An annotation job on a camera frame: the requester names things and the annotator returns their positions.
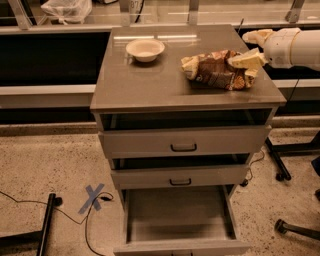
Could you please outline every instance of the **cabinet top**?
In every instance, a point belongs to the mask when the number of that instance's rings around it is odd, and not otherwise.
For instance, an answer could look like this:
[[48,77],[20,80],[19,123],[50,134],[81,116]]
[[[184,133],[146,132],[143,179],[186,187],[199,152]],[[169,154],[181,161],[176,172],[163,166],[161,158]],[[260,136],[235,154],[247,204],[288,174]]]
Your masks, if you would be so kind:
[[[126,53],[137,38],[155,38],[164,52],[150,63]],[[285,98],[261,69],[252,88],[243,91],[194,89],[181,69],[181,59],[219,50],[246,52],[231,25],[113,28],[91,103],[93,112],[132,113],[215,109],[271,108]]]

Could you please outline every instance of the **black stand leg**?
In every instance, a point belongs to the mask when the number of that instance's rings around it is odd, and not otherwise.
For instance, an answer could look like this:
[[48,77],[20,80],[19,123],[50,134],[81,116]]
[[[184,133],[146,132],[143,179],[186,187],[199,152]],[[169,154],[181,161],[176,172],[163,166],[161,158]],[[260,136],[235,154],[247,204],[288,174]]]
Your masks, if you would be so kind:
[[51,226],[51,218],[52,218],[52,212],[55,206],[55,199],[56,194],[50,194],[48,198],[48,205],[46,209],[46,215],[44,217],[43,226],[41,230],[41,239],[39,241],[39,247],[37,251],[37,256],[44,256],[46,247],[47,247],[47,240],[50,232],[50,226]]
[[306,237],[310,237],[310,238],[313,238],[316,240],[320,240],[320,232],[319,231],[290,225],[281,219],[279,219],[276,222],[275,229],[277,231],[279,231],[281,234],[285,234],[285,233],[287,233],[287,231],[291,231],[291,232],[297,233],[302,236],[306,236]]
[[275,151],[275,149],[274,149],[275,146],[272,144],[272,142],[270,141],[269,138],[267,138],[267,140],[266,140],[266,145],[269,148],[269,153],[270,153],[271,157],[276,161],[276,163],[279,167],[280,173],[277,174],[276,179],[278,181],[283,181],[284,179],[291,180],[291,175],[290,175],[289,171],[287,170],[286,166],[282,162],[279,153],[277,151]]
[[266,145],[269,148],[269,153],[271,157],[275,160],[279,167],[280,173],[277,174],[276,179],[278,181],[283,181],[284,179],[291,180],[291,175],[284,163],[282,162],[280,158],[280,153],[311,152],[315,150],[320,150],[320,131],[309,143],[273,145],[270,139],[267,138]]
[[43,221],[42,230],[34,231],[19,235],[0,237],[0,247],[14,247],[23,244],[30,243],[39,243],[37,256],[44,256],[47,240],[50,232],[50,224],[52,218],[52,212],[55,206],[59,206],[62,203],[62,199],[60,197],[56,198],[56,194],[50,194],[48,198],[48,205],[46,209],[46,214]]

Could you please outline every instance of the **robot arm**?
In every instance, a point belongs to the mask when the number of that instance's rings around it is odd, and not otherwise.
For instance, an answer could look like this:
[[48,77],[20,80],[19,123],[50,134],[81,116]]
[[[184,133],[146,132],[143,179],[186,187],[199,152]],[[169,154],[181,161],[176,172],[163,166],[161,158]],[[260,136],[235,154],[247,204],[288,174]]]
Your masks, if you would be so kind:
[[274,32],[264,29],[245,33],[242,38],[262,47],[273,68],[303,66],[320,71],[320,30],[285,28]]

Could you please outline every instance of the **drawer handle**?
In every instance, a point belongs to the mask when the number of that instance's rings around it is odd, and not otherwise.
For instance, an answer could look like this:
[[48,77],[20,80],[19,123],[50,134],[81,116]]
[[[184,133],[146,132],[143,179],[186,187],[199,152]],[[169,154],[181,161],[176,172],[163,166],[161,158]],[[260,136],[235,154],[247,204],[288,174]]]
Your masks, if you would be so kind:
[[197,144],[195,144],[195,143],[192,144],[191,147],[185,147],[185,145],[179,146],[179,145],[172,145],[172,144],[170,147],[173,152],[193,152],[193,151],[197,150]]
[[189,186],[191,185],[192,180],[189,178],[187,182],[174,182],[170,179],[171,186]]

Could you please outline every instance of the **metal stand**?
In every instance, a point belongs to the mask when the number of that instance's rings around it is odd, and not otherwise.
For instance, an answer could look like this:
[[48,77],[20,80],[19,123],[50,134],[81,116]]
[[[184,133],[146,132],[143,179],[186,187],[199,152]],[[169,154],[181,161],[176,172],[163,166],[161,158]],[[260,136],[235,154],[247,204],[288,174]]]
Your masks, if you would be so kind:
[[320,150],[320,131],[309,143],[273,145],[270,139],[267,138],[266,145],[269,148],[269,154],[276,161],[279,167],[280,173],[277,174],[276,179],[278,181],[283,181],[284,179],[291,180],[291,175],[284,163],[282,162],[280,158],[280,153],[302,153]]
[[297,233],[302,236],[310,237],[316,240],[320,240],[320,232],[312,229],[301,228],[298,226],[290,225],[285,221],[279,219],[276,222],[275,229],[279,231],[281,234],[287,233],[287,231],[291,231]]
[[286,21],[290,23],[298,22],[303,4],[304,0],[294,0],[290,8],[290,11],[287,13],[285,17]]
[[59,206],[62,204],[62,199],[60,197],[56,198],[56,194],[49,194],[48,204],[46,209],[46,214],[43,220],[42,229],[39,231],[7,236],[7,237],[0,237],[0,247],[13,247],[23,244],[35,243],[38,242],[38,250],[37,256],[44,256],[46,251],[46,245],[48,236],[50,233],[50,224],[52,218],[52,212],[55,206]]

